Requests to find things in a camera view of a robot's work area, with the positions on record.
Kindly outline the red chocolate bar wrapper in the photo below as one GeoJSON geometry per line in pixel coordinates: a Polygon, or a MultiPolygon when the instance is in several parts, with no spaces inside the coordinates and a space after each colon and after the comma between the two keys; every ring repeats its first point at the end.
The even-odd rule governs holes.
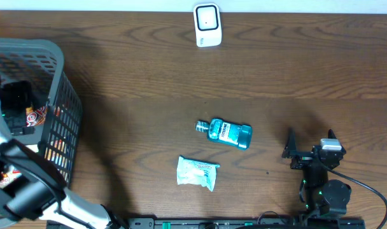
{"type": "Polygon", "coordinates": [[[25,109],[26,115],[26,126],[33,127],[36,125],[42,125],[45,122],[47,113],[47,107],[42,106],[39,109],[34,109],[33,107],[29,107],[25,109]]]}

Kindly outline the light blue tissue packet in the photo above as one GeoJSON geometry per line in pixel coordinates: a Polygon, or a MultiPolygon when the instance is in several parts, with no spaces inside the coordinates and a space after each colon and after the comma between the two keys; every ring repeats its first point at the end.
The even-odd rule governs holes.
{"type": "Polygon", "coordinates": [[[207,163],[180,156],[176,169],[177,184],[201,185],[213,192],[219,167],[220,165],[216,163],[207,163]]]}

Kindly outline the blue mouthwash bottle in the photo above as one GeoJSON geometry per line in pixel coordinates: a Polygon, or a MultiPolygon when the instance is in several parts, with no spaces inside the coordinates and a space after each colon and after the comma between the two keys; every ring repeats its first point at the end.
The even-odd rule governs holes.
{"type": "Polygon", "coordinates": [[[241,150],[249,148],[253,135],[251,126],[230,123],[219,118],[213,118],[209,123],[199,120],[195,129],[205,133],[211,142],[234,146],[241,150]]]}

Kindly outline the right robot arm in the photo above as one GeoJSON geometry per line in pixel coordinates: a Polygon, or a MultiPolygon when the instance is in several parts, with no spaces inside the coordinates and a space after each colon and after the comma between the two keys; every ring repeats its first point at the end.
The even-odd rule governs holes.
{"type": "Polygon", "coordinates": [[[307,205],[312,217],[341,217],[347,213],[351,187],[337,179],[329,179],[328,173],[340,165],[346,150],[336,138],[333,130],[310,151],[297,149],[294,131],[289,131],[282,153],[291,160],[290,168],[301,170],[300,199],[307,205]]]}

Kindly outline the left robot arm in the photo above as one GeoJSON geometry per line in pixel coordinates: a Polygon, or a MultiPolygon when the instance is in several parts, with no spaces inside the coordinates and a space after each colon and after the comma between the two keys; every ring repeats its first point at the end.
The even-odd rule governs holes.
{"type": "Polygon", "coordinates": [[[70,228],[128,228],[107,207],[69,189],[82,115],[80,99],[63,72],[53,70],[45,102],[28,81],[2,85],[0,73],[0,228],[22,219],[54,221],[70,228]],[[9,122],[26,109],[46,111],[38,151],[16,138],[9,122]]]}

